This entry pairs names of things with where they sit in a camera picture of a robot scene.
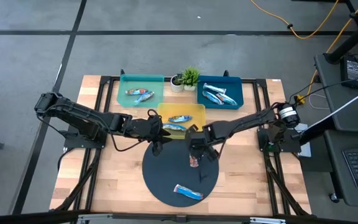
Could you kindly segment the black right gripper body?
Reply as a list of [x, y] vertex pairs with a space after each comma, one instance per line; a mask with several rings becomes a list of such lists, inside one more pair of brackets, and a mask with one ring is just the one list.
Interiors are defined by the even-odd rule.
[[198, 131], [195, 124], [190, 126], [185, 132], [185, 142], [188, 147], [189, 144], [193, 146], [193, 157], [194, 157], [194, 146], [201, 146], [201, 159], [203, 156], [211, 161], [219, 158], [219, 152], [213, 147], [220, 143], [220, 139], [216, 138], [215, 133], [211, 125], [207, 125], [202, 128], [202, 131]]

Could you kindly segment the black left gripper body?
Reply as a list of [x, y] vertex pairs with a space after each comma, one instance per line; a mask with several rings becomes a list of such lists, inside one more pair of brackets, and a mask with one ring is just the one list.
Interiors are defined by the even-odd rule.
[[162, 117], [153, 109], [147, 111], [147, 119], [132, 119], [126, 128], [126, 136], [152, 143], [152, 153], [158, 156], [165, 142]]

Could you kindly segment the blue brown granola bar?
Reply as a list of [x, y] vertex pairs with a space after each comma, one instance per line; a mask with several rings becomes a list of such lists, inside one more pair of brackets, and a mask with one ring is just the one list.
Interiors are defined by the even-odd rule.
[[187, 129], [179, 124], [173, 124], [173, 123], [164, 123], [163, 129], [170, 129], [175, 131], [186, 131]]
[[171, 123], [184, 123], [192, 120], [192, 116], [190, 115], [178, 115], [169, 117], [168, 121]]

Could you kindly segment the blue silver granola bar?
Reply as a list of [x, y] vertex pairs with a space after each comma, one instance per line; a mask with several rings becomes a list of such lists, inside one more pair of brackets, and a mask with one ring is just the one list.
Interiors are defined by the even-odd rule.
[[138, 97], [138, 99], [136, 99], [136, 100], [134, 101], [134, 103], [135, 103], [136, 105], [138, 105], [139, 103], [141, 103], [141, 102], [143, 102], [143, 101], [146, 101], [146, 100], [148, 100], [149, 98], [153, 97], [153, 95], [154, 95], [154, 92], [153, 92], [153, 91], [146, 91], [144, 94], [140, 95], [140, 96]]

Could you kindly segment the blue red granola bar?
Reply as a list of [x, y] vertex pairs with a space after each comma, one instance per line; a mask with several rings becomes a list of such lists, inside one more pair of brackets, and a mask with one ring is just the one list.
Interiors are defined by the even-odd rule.
[[182, 185], [176, 184], [175, 188], [173, 189], [175, 193], [182, 194], [188, 198], [192, 198], [194, 200], [202, 200], [203, 194], [199, 192], [192, 191], [191, 189], [188, 189]]

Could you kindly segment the yellow plastic tray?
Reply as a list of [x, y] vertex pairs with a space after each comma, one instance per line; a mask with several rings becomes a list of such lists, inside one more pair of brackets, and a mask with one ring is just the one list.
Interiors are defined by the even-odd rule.
[[[171, 123], [168, 121], [169, 117], [178, 115], [190, 115], [192, 120], [184, 123], [173, 123], [184, 126], [188, 129], [195, 124], [197, 128], [201, 128], [206, 124], [206, 112], [204, 105], [191, 104], [191, 103], [160, 103], [157, 108], [157, 113], [162, 117], [163, 124]], [[166, 129], [170, 132], [170, 138], [172, 139], [184, 139], [186, 131], [175, 131]]]

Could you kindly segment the small dark plant white pot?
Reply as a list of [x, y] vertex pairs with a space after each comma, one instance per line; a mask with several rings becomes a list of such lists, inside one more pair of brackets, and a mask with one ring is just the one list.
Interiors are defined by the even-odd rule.
[[181, 73], [178, 73], [175, 76], [171, 77], [170, 79], [171, 89], [175, 93], [179, 93], [184, 90], [184, 85], [182, 83], [182, 76], [183, 75]]

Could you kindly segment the dark blue plastic tray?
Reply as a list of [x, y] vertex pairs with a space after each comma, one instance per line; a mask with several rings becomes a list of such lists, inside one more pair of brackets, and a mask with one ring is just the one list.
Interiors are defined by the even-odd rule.
[[[237, 105], [230, 105], [227, 103], [224, 103], [223, 105], [218, 105], [207, 99], [205, 96], [202, 95], [202, 92], [204, 90], [214, 95], [216, 94], [216, 92], [213, 90], [204, 89], [203, 85], [205, 83], [215, 86], [217, 88], [226, 89], [225, 95], [232, 98], [237, 103]], [[242, 94], [242, 80], [239, 77], [199, 76], [196, 89], [196, 98], [198, 104], [202, 104], [205, 106], [205, 108], [208, 109], [238, 110], [244, 104]]]

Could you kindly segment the light grey plate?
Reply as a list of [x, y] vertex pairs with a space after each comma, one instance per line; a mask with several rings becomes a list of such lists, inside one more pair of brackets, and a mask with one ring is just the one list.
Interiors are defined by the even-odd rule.
[[[296, 131], [296, 134], [291, 138], [293, 140], [299, 140], [300, 134], [308, 128], [307, 124], [300, 123], [293, 128]], [[311, 157], [311, 144], [310, 142], [304, 143], [300, 146], [300, 152], [293, 152], [293, 155], [297, 158], [299, 157]]]

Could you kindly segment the black white diagonal beam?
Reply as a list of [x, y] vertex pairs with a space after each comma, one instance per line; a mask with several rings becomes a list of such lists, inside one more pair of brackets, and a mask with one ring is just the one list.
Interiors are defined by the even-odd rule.
[[314, 123], [307, 129], [305, 129], [301, 133], [296, 133], [295, 135], [291, 135], [293, 140], [299, 141], [301, 145], [304, 145], [306, 142], [311, 141], [314, 138], [322, 135], [327, 130], [337, 130], [335, 125], [334, 115], [338, 114], [344, 108], [348, 107], [350, 104], [358, 100], [358, 95], [353, 99], [349, 100], [346, 104], [342, 105], [337, 110], [333, 111], [325, 118], [321, 119], [320, 121]]

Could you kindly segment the dark grey desk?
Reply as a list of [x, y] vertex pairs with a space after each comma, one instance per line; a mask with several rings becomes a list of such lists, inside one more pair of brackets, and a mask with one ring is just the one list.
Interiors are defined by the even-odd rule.
[[340, 64], [331, 64], [324, 55], [314, 57], [315, 65], [328, 101], [331, 118], [337, 130], [358, 131], [358, 91], [344, 87]]
[[324, 140], [333, 168], [334, 193], [347, 205], [358, 207], [358, 189], [342, 154], [346, 149], [358, 148], [358, 132], [325, 131]]

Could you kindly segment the black front crossbar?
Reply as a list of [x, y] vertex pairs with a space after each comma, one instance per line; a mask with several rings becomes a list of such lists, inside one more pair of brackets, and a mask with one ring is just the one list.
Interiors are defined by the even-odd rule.
[[[79, 215], [97, 214], [91, 213], [89, 210], [69, 210], [69, 211], [52, 211], [42, 213], [26, 213], [16, 215], [0, 216], [0, 224], [61, 224], [66, 222], [75, 222]], [[129, 220], [160, 220], [173, 221], [177, 223], [187, 223], [195, 221], [212, 221], [212, 222], [241, 222], [249, 223], [250, 217], [257, 216], [230, 216], [230, 215], [173, 215], [173, 214], [146, 214], [146, 213], [112, 213], [113, 219], [129, 219]], [[326, 218], [318, 218], [310, 215], [284, 215], [278, 214], [271, 217], [286, 220], [286, 224], [358, 224], [358, 222], [350, 222], [344, 220], [333, 220]]]

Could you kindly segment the black power adapter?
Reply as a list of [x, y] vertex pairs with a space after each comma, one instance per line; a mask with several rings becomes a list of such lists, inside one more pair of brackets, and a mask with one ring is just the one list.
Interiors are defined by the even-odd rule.
[[341, 85], [358, 90], [358, 60], [354, 56], [343, 56], [341, 64]]

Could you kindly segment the black stand leg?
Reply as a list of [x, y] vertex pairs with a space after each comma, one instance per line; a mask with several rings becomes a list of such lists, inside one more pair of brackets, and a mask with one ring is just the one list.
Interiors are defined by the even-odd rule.
[[344, 43], [342, 43], [331, 54], [324, 54], [324, 57], [328, 63], [336, 64], [346, 53], [348, 53], [348, 51], [350, 51], [357, 44], [358, 44], [358, 30], [355, 31]]

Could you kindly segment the black aluminium table frame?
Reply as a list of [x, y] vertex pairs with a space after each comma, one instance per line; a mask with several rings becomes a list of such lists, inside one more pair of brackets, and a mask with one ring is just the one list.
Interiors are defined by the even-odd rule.
[[[82, 80], [77, 103], [93, 107], [101, 99], [102, 111], [111, 96], [109, 110], [119, 113], [134, 112], [135, 118], [147, 117], [147, 108], [124, 108], [117, 101], [119, 77], [108, 78], [85, 75]], [[238, 110], [206, 109], [206, 121], [224, 118], [240, 118], [265, 108], [267, 98], [282, 100], [283, 87], [280, 80], [246, 80], [242, 83], [244, 105]], [[171, 91], [169, 80], [164, 83], [164, 103], [196, 103], [195, 92]], [[96, 173], [91, 212], [123, 213], [134, 215], [234, 215], [271, 216], [272, 207], [268, 177], [264, 159], [258, 149], [257, 130], [251, 129], [229, 139], [219, 161], [219, 177], [211, 195], [191, 207], [172, 207], [155, 198], [148, 190], [142, 176], [142, 158], [147, 143], [126, 151], [117, 152], [111, 139], [101, 150], [101, 162]], [[78, 182], [81, 170], [91, 163], [95, 150], [74, 149], [62, 159], [50, 208], [57, 208], [66, 199]], [[285, 185], [302, 209], [311, 213], [304, 178], [299, 160], [290, 153], [280, 153]]]

